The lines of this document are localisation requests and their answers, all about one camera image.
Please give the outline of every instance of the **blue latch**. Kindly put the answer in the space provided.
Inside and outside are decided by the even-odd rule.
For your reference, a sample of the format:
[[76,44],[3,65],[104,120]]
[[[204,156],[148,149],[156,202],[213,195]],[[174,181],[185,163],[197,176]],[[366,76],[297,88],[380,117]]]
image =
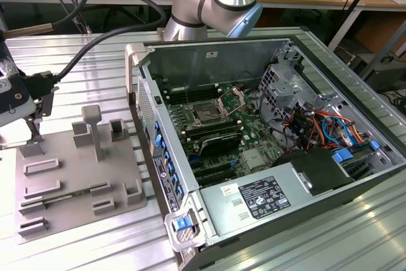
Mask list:
[[345,160],[351,159],[352,157],[353,154],[348,149],[337,150],[336,153],[334,154],[334,158],[338,162],[343,162]]
[[157,138],[155,139],[155,146],[158,147],[160,145],[161,141],[162,141],[162,135],[157,135]]
[[193,227],[193,223],[190,217],[182,217],[174,222],[174,227],[175,231],[179,232],[182,230],[186,230],[187,228]]
[[179,198],[180,198],[180,200],[182,200],[183,199],[183,189],[182,189],[182,187],[179,185],[177,190],[178,190]]
[[174,174],[174,175],[173,175],[172,184],[173,184],[175,187],[178,186],[178,184],[179,184],[179,178],[178,178],[178,175],[177,175],[177,174]]
[[175,173],[175,167],[173,166],[173,163],[169,162],[167,168],[169,170],[169,174],[172,176]]
[[370,146],[371,146],[372,149],[374,149],[374,150],[378,150],[378,149],[381,148],[380,144],[379,144],[378,142],[376,142],[375,140],[370,142]]

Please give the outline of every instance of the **power supply label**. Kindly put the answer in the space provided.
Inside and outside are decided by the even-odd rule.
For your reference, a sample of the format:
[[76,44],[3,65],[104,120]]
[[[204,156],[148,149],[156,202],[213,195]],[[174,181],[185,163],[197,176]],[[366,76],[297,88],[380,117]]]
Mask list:
[[291,206],[273,176],[239,187],[252,217],[261,219]]

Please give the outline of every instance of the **light blue robot joint cap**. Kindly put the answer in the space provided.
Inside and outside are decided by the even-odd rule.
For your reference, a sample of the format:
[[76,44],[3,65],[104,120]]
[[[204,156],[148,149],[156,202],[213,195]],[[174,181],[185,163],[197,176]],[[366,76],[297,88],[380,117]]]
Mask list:
[[248,35],[249,31],[255,26],[259,17],[262,14],[262,4],[256,3],[247,13],[241,18],[241,21],[227,34],[227,38],[239,38]]

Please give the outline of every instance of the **metal work surface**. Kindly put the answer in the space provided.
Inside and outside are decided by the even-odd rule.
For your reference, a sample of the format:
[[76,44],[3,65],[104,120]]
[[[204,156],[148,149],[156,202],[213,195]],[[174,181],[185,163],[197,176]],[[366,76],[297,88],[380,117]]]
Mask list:
[[[15,61],[28,74],[59,71],[93,37],[48,36],[8,42]],[[176,258],[159,211],[131,114],[124,82],[124,48],[147,36],[116,37],[89,52],[61,84],[54,99],[53,114],[41,124],[47,134],[72,129],[81,120],[81,108],[98,103],[103,121],[122,118],[130,132],[139,164],[147,206],[89,225],[17,244],[13,238],[14,154],[0,152],[0,269],[1,270],[177,270]]]
[[[252,35],[263,35],[266,32],[256,30]],[[340,77],[344,64],[338,58],[328,56],[311,34],[300,28],[280,28],[269,32],[296,35]],[[209,37],[218,35],[211,32]],[[21,38],[8,41],[8,46],[17,65],[26,73],[44,70],[58,72],[90,39],[82,36]],[[148,40],[156,40],[155,34],[127,34],[109,39],[93,49],[59,84],[53,114],[41,124],[42,134],[70,130],[71,123],[81,117],[81,107],[94,103],[100,106],[104,123],[117,117],[122,118],[130,132],[136,160],[140,165],[147,206],[17,245],[12,238],[13,151],[0,152],[3,158],[0,161],[3,181],[0,189],[3,199],[0,202],[2,270],[102,270],[117,267],[123,270],[177,270],[176,258],[166,235],[148,171],[142,165],[141,150],[137,149],[140,144],[126,100],[125,45]],[[306,69],[311,74],[313,67],[307,66]],[[324,79],[311,80],[324,84],[327,92],[331,88]],[[400,116],[386,114],[387,110],[380,106],[382,100],[377,95],[366,91],[357,92],[357,79],[354,77],[345,75],[341,81],[351,83],[350,88],[354,88],[359,99],[378,103],[377,109],[374,110],[373,105],[370,107],[376,116],[382,122],[388,120],[389,128],[399,128],[402,134],[398,136],[406,135],[402,123],[404,120]],[[218,261],[205,270],[404,270],[405,217],[406,172],[403,172],[352,203]]]

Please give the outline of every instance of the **green circuit board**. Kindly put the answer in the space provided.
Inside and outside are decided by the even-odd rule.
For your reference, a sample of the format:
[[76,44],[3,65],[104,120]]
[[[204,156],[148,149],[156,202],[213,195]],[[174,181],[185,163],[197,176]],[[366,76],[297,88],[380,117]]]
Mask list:
[[[221,101],[224,109],[230,113],[241,106],[239,96],[233,93],[233,86],[225,84],[219,87],[225,94]],[[229,116],[222,116],[218,107],[218,99],[187,102],[184,104],[167,105],[175,130],[181,140],[185,154],[190,165],[203,186],[221,183],[224,180],[211,181],[211,177],[221,171],[233,173],[233,178],[250,175],[269,168],[283,153],[278,140],[270,134],[269,127],[259,116],[255,105],[248,94],[243,91],[245,105],[232,112]],[[208,156],[199,155],[199,148],[204,140],[220,136],[220,133],[211,133],[206,137],[194,141],[185,138],[184,134],[200,129],[214,129],[219,124],[229,123],[232,127],[224,128],[227,134],[234,132],[239,135],[238,145],[222,154]]]

